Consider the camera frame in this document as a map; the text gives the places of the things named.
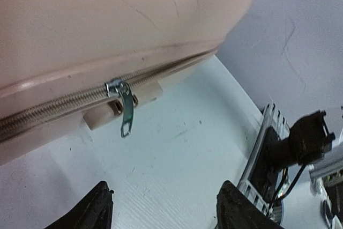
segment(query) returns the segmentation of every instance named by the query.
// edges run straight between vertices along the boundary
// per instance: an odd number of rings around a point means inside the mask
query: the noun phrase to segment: wire
[[[290,184],[290,186],[289,186],[287,192],[286,192],[285,194],[283,194],[281,197],[276,198],[276,199],[274,199],[273,201],[271,201],[271,202],[269,203],[270,206],[271,206],[272,204],[274,204],[275,202],[277,202],[277,201],[282,201],[284,198],[286,198],[286,197],[290,194],[290,192],[293,190],[295,184],[298,182],[299,177],[300,177],[300,175],[302,174],[302,172],[304,171],[305,167],[306,167],[306,164],[304,164],[304,165],[301,166],[301,168],[299,169],[298,173],[296,174],[296,176],[295,176],[293,182]]]
[[[277,187],[277,189],[274,192],[274,195],[272,197],[271,202],[273,202],[278,197],[279,191],[281,190],[282,186],[285,184],[285,182],[287,180],[287,175],[288,175],[288,167],[284,168],[284,170],[282,171],[282,179],[280,181],[279,186]]]
[[[342,128],[341,134],[339,135],[339,140],[338,140],[339,142],[338,142],[338,144],[341,144],[342,136],[343,136],[343,128]]]

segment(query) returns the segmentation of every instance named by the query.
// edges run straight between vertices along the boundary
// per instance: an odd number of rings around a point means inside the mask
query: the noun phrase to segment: zipper pull
[[[121,127],[121,136],[125,138],[129,136],[132,128],[133,120],[133,96],[129,84],[121,79],[114,79],[113,81],[106,83],[107,96],[112,97],[121,97],[123,103],[123,122]]]

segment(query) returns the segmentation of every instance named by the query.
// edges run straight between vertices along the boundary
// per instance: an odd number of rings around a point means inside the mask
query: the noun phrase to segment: zipper
[[[124,75],[104,84],[74,92],[7,116],[0,120],[0,142],[72,113],[118,98],[121,98],[123,103],[121,137],[125,138],[131,134],[132,130],[134,112],[132,90],[199,63],[207,58],[206,54],[212,53],[215,50],[217,48],[198,55],[189,56],[180,61]]]
[[[133,121],[133,95],[130,85],[121,79],[114,79],[105,83],[107,96],[109,98],[120,97],[123,103],[123,122],[121,127],[121,136],[125,138],[130,135]]]

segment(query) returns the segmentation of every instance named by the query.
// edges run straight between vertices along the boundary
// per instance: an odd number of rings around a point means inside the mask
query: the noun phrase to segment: suitcase
[[[252,0],[0,0],[0,165],[156,99]]]

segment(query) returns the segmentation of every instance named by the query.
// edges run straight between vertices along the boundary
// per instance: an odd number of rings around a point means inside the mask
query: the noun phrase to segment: black cable
[[[300,177],[300,175],[302,174],[302,172],[304,171],[305,167],[306,167],[306,165],[302,165],[302,166],[301,166],[301,168],[299,169],[298,173],[296,174],[296,176],[295,176],[293,182],[290,184],[290,186],[289,186],[288,190],[286,191],[286,193],[283,194],[281,197],[276,198],[276,199],[274,199],[273,201],[271,201],[271,202],[269,203],[270,205],[273,204],[273,203],[275,203],[275,202],[277,202],[277,201],[282,201],[284,198],[286,198],[286,197],[290,194],[290,192],[293,190],[295,184],[298,182],[299,177]]]

